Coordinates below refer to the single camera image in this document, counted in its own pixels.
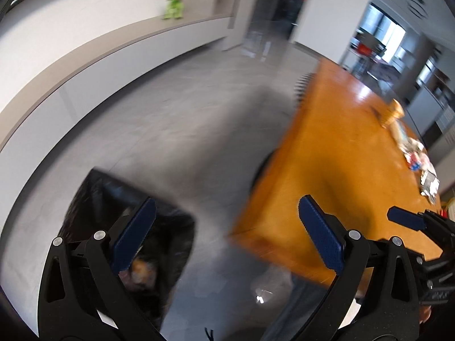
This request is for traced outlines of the silver foil snack bag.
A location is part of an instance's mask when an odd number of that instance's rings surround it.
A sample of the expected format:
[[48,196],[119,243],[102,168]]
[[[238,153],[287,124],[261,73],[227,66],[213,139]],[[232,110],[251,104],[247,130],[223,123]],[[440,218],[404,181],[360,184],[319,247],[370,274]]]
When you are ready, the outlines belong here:
[[431,204],[435,204],[440,180],[437,178],[436,170],[433,166],[428,166],[421,171],[419,191],[422,196],[427,197]]

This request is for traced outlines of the tall yellow snack canister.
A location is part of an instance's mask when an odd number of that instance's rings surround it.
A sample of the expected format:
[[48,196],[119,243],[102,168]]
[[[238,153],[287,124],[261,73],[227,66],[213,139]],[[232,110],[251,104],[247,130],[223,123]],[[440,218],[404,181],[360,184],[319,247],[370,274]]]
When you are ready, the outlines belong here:
[[383,128],[404,117],[404,109],[396,99],[392,99],[386,107],[374,108],[373,113]]

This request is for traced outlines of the black trash bin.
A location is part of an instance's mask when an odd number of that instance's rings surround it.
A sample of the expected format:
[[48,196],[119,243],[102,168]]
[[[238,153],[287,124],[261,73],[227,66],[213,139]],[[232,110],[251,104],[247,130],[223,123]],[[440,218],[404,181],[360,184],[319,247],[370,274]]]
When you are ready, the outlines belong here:
[[66,212],[59,236],[79,244],[104,231],[111,269],[132,304],[159,329],[190,258],[195,220],[99,169],[91,169]]

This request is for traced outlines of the crumpled clear plastic bag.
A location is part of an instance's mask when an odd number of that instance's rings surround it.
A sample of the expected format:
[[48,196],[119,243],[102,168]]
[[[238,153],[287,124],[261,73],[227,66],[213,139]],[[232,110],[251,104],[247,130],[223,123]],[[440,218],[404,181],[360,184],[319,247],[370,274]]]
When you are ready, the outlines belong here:
[[404,155],[409,169],[412,171],[426,171],[431,167],[432,164],[428,155],[424,152],[423,144],[412,137],[408,137],[405,129],[401,126],[395,140]]

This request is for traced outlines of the wooden table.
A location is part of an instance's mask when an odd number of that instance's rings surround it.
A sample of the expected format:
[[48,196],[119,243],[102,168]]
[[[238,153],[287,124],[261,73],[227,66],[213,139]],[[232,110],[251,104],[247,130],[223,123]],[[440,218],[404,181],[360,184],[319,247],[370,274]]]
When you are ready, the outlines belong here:
[[373,109],[386,103],[359,80],[323,59],[283,143],[258,180],[232,239],[261,259],[329,286],[327,269],[298,214],[310,195],[347,229],[368,239],[400,237],[426,259],[441,250],[421,232],[387,219],[392,206],[414,213],[438,210],[419,192],[389,130]]

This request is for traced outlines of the white low cabinet ledge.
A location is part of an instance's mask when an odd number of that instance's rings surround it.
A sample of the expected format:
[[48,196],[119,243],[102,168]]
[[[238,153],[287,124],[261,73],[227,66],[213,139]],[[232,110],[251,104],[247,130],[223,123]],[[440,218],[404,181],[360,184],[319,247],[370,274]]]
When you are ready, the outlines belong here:
[[52,63],[1,111],[1,221],[59,141],[150,70],[228,34],[230,17],[150,18],[108,32]]

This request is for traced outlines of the green dinosaur toy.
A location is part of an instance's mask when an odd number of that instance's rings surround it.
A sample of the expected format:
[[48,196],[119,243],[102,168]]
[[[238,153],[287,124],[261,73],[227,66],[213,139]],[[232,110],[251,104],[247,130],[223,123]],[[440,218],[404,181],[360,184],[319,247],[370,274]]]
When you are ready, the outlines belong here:
[[167,0],[163,20],[183,18],[183,0]]

